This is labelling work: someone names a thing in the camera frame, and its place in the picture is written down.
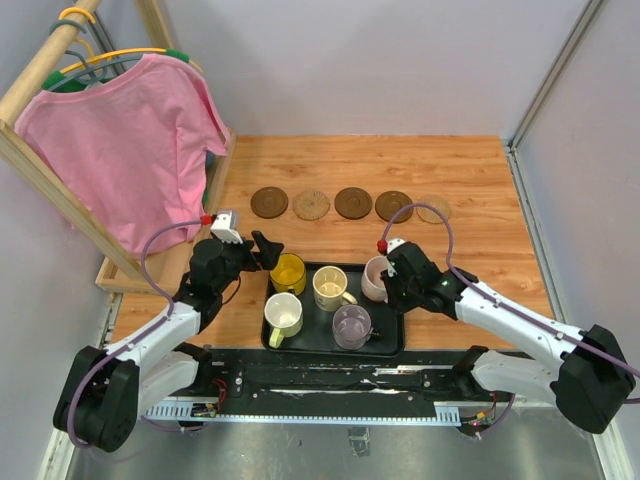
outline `wooden clothes rack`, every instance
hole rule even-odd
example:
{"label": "wooden clothes rack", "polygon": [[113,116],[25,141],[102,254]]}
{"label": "wooden clothes rack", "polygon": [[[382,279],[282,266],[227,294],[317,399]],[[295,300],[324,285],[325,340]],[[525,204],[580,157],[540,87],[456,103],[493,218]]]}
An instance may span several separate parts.
{"label": "wooden clothes rack", "polygon": [[[76,7],[89,13],[96,11],[101,0],[78,0]],[[156,0],[136,0],[153,46],[171,48],[174,45],[163,14]],[[87,17],[70,13],[67,19],[84,26]],[[69,48],[79,29],[73,25],[60,25],[44,42],[7,93],[0,100],[0,156],[41,195],[43,195],[69,222],[86,235],[105,255],[96,283],[110,292],[154,291],[144,280],[140,263],[106,230],[104,225],[78,200],[42,158],[14,132],[13,127],[42,83]],[[207,213],[219,207],[222,188],[235,147],[235,134],[227,156],[217,159],[213,173],[207,175],[209,197]],[[208,235],[204,227],[192,242],[175,245],[168,250],[150,255],[147,266],[152,278],[166,291],[176,291],[182,274],[188,267],[193,245]]]}

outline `wooden tabletop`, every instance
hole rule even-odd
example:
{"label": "wooden tabletop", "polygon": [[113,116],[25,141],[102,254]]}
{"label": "wooden tabletop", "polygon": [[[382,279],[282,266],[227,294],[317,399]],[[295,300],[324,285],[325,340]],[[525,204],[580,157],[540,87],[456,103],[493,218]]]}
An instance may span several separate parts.
{"label": "wooden tabletop", "polygon": [[[280,187],[289,196],[289,208],[279,218],[265,220],[251,211],[251,196],[265,186]],[[284,243],[285,252],[306,261],[365,263],[377,255],[376,242],[386,225],[375,209],[354,221],[340,217],[332,205],[325,217],[310,222],[296,217],[291,208],[293,197],[303,190],[321,190],[333,204],[335,195],[349,186],[364,188],[374,202],[387,190],[405,192],[414,201],[425,194],[442,196],[452,209],[453,263],[516,302],[551,314],[497,137],[240,137],[221,205],[239,213],[244,237],[261,230],[267,239]],[[446,269],[444,226],[414,214],[391,229],[390,238],[394,236],[417,243]],[[260,347],[267,282],[267,272],[243,273],[233,301],[191,342]],[[113,341],[144,325],[165,304],[161,297],[124,295]],[[406,315],[406,332],[408,348],[510,347],[483,330],[424,310]]]}

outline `white mug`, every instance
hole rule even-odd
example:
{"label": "white mug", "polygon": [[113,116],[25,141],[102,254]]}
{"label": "white mug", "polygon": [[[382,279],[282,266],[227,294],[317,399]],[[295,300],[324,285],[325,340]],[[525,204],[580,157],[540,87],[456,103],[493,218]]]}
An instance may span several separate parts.
{"label": "white mug", "polygon": [[362,293],[373,302],[386,302],[387,290],[380,274],[389,268],[387,257],[373,257],[367,262],[362,273],[360,286]]}
{"label": "white mug", "polygon": [[356,305],[356,298],[347,292],[347,274],[338,267],[322,267],[313,276],[313,296],[316,305],[325,312],[335,312],[342,305]]}
{"label": "white mug", "polygon": [[269,346],[278,348],[282,340],[302,329],[302,303],[291,293],[276,293],[264,306],[264,318],[273,328]]}

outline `metal floor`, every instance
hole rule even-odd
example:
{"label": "metal floor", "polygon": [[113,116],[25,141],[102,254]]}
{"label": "metal floor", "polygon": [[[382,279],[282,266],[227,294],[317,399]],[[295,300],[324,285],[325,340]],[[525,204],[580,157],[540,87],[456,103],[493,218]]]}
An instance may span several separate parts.
{"label": "metal floor", "polygon": [[372,426],[367,449],[350,428],[219,423],[183,436],[138,423],[113,455],[77,452],[67,479],[604,478],[591,436],[554,409],[515,409],[482,442],[452,427]]}

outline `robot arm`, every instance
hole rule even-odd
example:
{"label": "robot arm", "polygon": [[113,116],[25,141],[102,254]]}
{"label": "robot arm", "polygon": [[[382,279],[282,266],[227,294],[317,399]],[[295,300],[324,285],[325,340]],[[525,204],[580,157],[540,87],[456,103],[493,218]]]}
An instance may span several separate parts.
{"label": "robot arm", "polygon": [[[387,254],[389,268],[382,273],[382,279],[391,307],[402,313],[417,307],[443,313],[504,338],[530,357],[518,358],[472,347],[453,369],[462,391],[471,393],[480,388],[524,395],[556,405],[567,419],[588,432],[602,433],[635,387],[631,374],[565,338],[582,340],[625,361],[618,342],[608,330],[595,325],[585,332],[548,319],[458,269],[467,280],[463,282],[450,270],[441,272],[411,242],[393,239],[383,253]],[[557,333],[526,321],[514,310]]]}
{"label": "robot arm", "polygon": [[[85,347],[76,355],[54,413],[56,428],[67,431],[72,398],[88,372],[123,347],[91,379],[73,417],[76,436],[106,452],[125,442],[139,415],[207,374],[211,362],[200,356],[201,349],[183,342],[213,321],[222,308],[223,292],[239,279],[241,271],[272,270],[284,248],[258,231],[251,233],[253,241],[243,239],[235,230],[236,223],[233,212],[218,213],[211,226],[215,237],[195,246],[189,272],[173,297],[171,315],[167,307],[107,349]],[[252,252],[254,245],[258,252]]]}

